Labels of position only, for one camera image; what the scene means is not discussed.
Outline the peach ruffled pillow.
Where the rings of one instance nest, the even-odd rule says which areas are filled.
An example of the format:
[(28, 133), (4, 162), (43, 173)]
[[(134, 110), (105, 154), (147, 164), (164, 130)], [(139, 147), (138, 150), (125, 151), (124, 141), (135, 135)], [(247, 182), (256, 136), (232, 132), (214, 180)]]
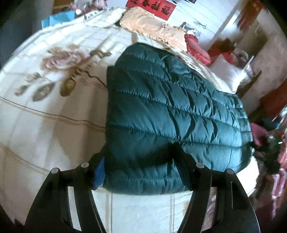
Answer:
[(184, 29), (168, 25), (141, 7), (136, 6), (127, 10), (120, 20), (120, 25), (181, 51), (187, 51)]

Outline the dark green puffer jacket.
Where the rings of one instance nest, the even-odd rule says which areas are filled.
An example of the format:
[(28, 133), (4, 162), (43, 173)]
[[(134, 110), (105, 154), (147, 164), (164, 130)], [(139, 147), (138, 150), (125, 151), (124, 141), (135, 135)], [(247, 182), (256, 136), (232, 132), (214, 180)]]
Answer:
[(217, 90), (178, 56), (144, 43), (107, 69), (104, 187), (114, 193), (186, 191), (169, 145), (209, 169), (250, 163), (252, 133), (237, 95)]

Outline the red heart-shaped pillow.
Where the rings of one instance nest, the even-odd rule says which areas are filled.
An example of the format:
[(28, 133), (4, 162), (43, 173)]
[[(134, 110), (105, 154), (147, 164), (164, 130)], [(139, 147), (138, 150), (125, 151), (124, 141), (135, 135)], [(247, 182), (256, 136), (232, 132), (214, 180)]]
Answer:
[(198, 39), (192, 34), (185, 34), (184, 39), (187, 45), (187, 51), (198, 61), (209, 66), (212, 61), (209, 54), (198, 44)]

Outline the white square pillow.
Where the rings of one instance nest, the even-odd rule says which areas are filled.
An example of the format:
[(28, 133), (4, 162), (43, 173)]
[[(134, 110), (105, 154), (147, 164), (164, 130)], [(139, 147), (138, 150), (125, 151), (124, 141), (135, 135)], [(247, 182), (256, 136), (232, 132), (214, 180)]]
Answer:
[(222, 54), (209, 66), (209, 69), (227, 84), (232, 93), (237, 92), (240, 83), (248, 76), (244, 69), (230, 64)]

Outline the light blue paper bag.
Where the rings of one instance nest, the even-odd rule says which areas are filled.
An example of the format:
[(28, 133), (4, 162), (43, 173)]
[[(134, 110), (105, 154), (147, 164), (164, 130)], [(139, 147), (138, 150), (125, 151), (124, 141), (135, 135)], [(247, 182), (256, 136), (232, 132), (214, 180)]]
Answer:
[(75, 11), (65, 11), (60, 12), (54, 15), (50, 15), (48, 18), (41, 21), (41, 27), (42, 29), (54, 26), (56, 24), (61, 24), (64, 22), (69, 22), (75, 19)]

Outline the floral cream bed quilt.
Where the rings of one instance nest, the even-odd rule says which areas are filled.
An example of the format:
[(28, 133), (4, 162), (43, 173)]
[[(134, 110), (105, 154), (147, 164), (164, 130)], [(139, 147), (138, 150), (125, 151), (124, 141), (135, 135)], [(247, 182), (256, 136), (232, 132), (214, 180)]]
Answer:
[(106, 71), (130, 45), (171, 49), (212, 82), (230, 89), (186, 53), (185, 31), (159, 23), (156, 37), (116, 26), (123, 8), (93, 11), (43, 29), (1, 69), (1, 205), (21, 223), (49, 171), (88, 161), (105, 143)]

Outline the red banner with characters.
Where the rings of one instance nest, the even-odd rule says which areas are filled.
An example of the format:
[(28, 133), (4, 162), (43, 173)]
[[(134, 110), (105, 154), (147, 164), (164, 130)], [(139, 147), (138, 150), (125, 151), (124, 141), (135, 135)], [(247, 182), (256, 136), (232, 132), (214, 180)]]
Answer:
[(155, 16), (168, 20), (176, 5), (165, 0), (128, 0), (126, 7), (139, 6)]

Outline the framed photo on headboard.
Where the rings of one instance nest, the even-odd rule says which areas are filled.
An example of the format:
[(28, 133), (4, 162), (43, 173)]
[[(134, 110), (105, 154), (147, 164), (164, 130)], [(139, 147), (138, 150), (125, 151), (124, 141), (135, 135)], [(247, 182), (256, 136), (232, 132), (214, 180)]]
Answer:
[(201, 35), (201, 32), (197, 29), (197, 27), (193, 26), (193, 25), (190, 25), (186, 22), (183, 22), (181, 25), (180, 25), (180, 28), (183, 28), (185, 29), (186, 33), (187, 34), (192, 34), (193, 36), (195, 36), (196, 38), (199, 38), (200, 35)]

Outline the santa plush toy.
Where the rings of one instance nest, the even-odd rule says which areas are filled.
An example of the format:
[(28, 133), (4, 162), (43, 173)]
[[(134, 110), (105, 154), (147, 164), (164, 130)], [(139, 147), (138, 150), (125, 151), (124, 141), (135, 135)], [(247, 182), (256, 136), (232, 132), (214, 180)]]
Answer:
[(92, 4), (96, 9), (104, 9), (107, 7), (106, 0), (93, 0)]

